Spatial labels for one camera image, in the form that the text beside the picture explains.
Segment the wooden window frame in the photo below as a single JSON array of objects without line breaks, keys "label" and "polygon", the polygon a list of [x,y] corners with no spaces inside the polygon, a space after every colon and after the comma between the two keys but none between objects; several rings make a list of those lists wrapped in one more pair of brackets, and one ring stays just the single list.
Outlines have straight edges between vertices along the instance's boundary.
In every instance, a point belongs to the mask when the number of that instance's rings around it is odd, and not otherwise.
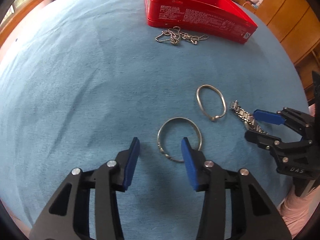
[{"label": "wooden window frame", "polygon": [[27,0],[25,4],[18,8],[16,12],[3,22],[3,26],[0,27],[0,47],[2,47],[19,22],[21,22],[22,19],[42,1],[44,0]]}]

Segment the wooden desk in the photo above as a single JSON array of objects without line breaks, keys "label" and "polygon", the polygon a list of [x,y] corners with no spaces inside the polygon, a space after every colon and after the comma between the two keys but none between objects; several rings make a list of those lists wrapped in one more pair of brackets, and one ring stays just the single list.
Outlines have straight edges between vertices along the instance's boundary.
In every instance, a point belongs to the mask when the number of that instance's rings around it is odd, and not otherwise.
[{"label": "wooden desk", "polygon": [[256,12],[256,9],[252,7],[251,3],[246,1],[246,0],[232,0],[234,2],[236,2],[237,4],[243,6],[244,8],[246,8],[247,10],[249,10],[252,13]]}]

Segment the metal ring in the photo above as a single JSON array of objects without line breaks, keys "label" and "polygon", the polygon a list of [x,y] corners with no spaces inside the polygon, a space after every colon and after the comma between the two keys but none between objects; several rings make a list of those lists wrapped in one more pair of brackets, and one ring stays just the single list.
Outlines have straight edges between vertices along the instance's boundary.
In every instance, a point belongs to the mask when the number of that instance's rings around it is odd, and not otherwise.
[{"label": "metal ring", "polygon": [[[217,92],[218,95],[221,97],[222,104],[223,104],[223,113],[222,113],[222,115],[216,115],[215,117],[213,117],[213,116],[208,115],[208,114],[206,113],[206,111],[204,110],[204,108],[203,108],[203,106],[202,106],[202,103],[201,103],[201,101],[200,101],[200,96],[199,96],[199,92],[200,92],[200,90],[201,90],[202,88],[210,88],[211,90]],[[205,116],[207,116],[211,121],[215,121],[216,119],[219,119],[219,118],[223,117],[223,116],[226,114],[227,107],[226,107],[226,102],[225,102],[225,100],[224,100],[224,97],[223,97],[222,93],[221,93],[218,89],[216,89],[215,87],[213,87],[213,86],[211,86],[211,85],[202,85],[202,86],[198,87],[196,95],[197,95],[198,105],[200,106],[200,109],[201,109],[202,113],[203,113]]]},{"label": "metal ring", "polygon": [[170,121],[172,120],[175,120],[175,119],[182,119],[182,120],[185,120],[185,121],[188,121],[189,123],[191,123],[192,127],[195,129],[196,133],[197,133],[197,136],[198,136],[198,139],[199,139],[199,144],[198,144],[198,151],[201,150],[201,146],[202,146],[202,135],[201,135],[201,132],[200,132],[200,129],[199,127],[194,123],[192,122],[190,119],[188,118],[185,118],[185,117],[174,117],[174,118],[171,118],[169,119],[168,121],[166,121],[159,129],[158,131],[158,135],[157,135],[157,144],[158,144],[158,148],[160,150],[160,152],[169,160],[171,161],[174,161],[174,162],[177,162],[177,163],[183,163],[184,160],[177,160],[177,159],[174,159],[172,158],[169,154],[165,153],[165,151],[163,150],[162,146],[161,146],[161,142],[160,142],[160,134],[162,132],[162,129],[163,127],[165,127],[165,125],[167,123],[169,123]]}]

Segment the jewelry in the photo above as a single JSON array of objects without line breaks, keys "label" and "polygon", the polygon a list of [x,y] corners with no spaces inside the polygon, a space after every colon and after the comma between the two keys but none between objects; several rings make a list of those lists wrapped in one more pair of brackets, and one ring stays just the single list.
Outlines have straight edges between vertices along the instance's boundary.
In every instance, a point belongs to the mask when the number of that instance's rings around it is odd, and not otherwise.
[{"label": "jewelry", "polygon": [[[170,36],[170,38],[165,40],[159,40],[159,38],[162,36]],[[202,36],[190,35],[188,33],[182,32],[179,26],[175,26],[168,30],[162,31],[159,36],[155,37],[155,40],[160,43],[165,41],[170,41],[172,45],[178,45],[180,42],[180,38],[194,45],[197,45],[198,41],[204,41],[207,38],[209,38],[209,36],[208,35],[202,35]]]},{"label": "jewelry", "polygon": [[164,154],[164,156],[165,156],[167,159],[171,160],[171,161],[174,161],[174,162],[177,162],[177,163],[183,163],[183,162],[184,162],[183,160],[174,159],[174,158],[172,158],[169,154],[167,154],[167,153],[164,151],[164,149],[162,148],[161,142],[160,142],[160,135],[161,135],[161,132],[162,132],[162,130],[163,130],[163,127],[164,127],[167,123],[169,123],[170,121],[176,120],[176,119],[182,119],[182,120],[185,120],[185,121],[189,122],[189,123],[192,125],[192,127],[195,129],[195,131],[196,131],[196,133],[197,133],[197,136],[198,136],[198,151],[200,151],[201,146],[202,146],[202,135],[201,135],[201,132],[200,132],[199,127],[198,127],[194,122],[192,122],[190,119],[185,118],[185,117],[174,117],[174,118],[171,118],[171,119],[169,119],[168,121],[166,121],[166,122],[160,127],[160,129],[159,129],[159,131],[158,131],[158,135],[157,135],[157,144],[158,144],[158,148],[159,148],[160,152],[161,152],[162,154]]},{"label": "jewelry", "polygon": [[[221,97],[222,104],[223,104],[223,113],[222,113],[222,115],[216,115],[215,117],[213,117],[213,116],[211,116],[211,115],[209,115],[209,114],[206,113],[206,111],[204,110],[204,108],[203,108],[203,106],[202,106],[202,103],[201,103],[201,101],[200,101],[200,96],[199,96],[199,92],[200,92],[200,90],[201,90],[202,88],[210,88],[211,90],[217,92],[217,94]],[[215,121],[216,119],[219,119],[219,118],[223,117],[223,116],[226,114],[227,107],[226,107],[226,102],[225,102],[225,100],[224,100],[224,97],[223,97],[222,93],[221,93],[218,89],[216,89],[215,87],[213,87],[213,86],[211,86],[211,85],[202,85],[202,86],[198,87],[197,92],[196,92],[196,95],[197,95],[198,105],[200,106],[200,109],[201,109],[202,113],[203,113],[206,117],[208,117],[211,121]]]},{"label": "jewelry", "polygon": [[252,129],[259,133],[267,134],[258,125],[258,122],[254,119],[253,115],[241,108],[237,100],[231,103],[230,109],[244,122],[244,125],[247,128],[247,130]]}]

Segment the red box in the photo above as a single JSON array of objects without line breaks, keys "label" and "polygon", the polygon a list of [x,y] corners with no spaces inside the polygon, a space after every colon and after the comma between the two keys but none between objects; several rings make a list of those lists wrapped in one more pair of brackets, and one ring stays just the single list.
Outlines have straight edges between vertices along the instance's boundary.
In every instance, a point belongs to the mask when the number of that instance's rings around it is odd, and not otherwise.
[{"label": "red box", "polygon": [[257,25],[231,0],[146,0],[147,21],[152,27],[213,34],[241,44]]}]

